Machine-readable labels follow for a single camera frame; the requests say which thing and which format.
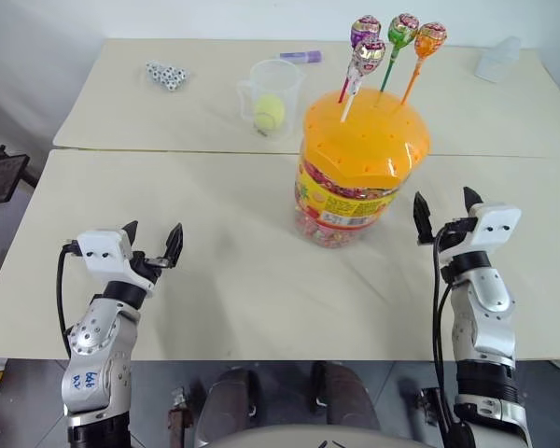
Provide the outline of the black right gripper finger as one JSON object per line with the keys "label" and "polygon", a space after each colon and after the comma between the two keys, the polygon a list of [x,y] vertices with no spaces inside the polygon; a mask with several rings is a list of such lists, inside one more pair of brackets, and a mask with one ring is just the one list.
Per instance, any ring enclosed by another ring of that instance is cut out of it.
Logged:
{"label": "black right gripper finger", "polygon": [[413,221],[417,229],[417,243],[419,245],[432,245],[434,235],[430,224],[430,212],[427,201],[417,191],[413,199]]}
{"label": "black right gripper finger", "polygon": [[482,197],[477,191],[467,186],[463,188],[463,196],[468,217],[476,217],[479,209],[483,205]]}

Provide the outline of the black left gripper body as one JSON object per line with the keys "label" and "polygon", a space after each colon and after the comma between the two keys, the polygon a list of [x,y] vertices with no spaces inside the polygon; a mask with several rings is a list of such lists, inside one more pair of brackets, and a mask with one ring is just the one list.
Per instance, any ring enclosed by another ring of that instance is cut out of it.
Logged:
{"label": "black left gripper body", "polygon": [[134,251],[130,261],[132,270],[149,281],[157,281],[164,269],[172,269],[174,263],[165,257],[147,258],[143,251]]}

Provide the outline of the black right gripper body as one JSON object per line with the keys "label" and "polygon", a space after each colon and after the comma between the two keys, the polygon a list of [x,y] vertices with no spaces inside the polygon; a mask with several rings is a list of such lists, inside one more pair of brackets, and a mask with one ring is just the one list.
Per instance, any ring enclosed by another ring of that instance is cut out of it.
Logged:
{"label": "black right gripper body", "polygon": [[447,222],[436,235],[432,244],[432,253],[438,256],[440,252],[447,248],[459,245],[476,227],[475,217],[462,217],[454,221]]}

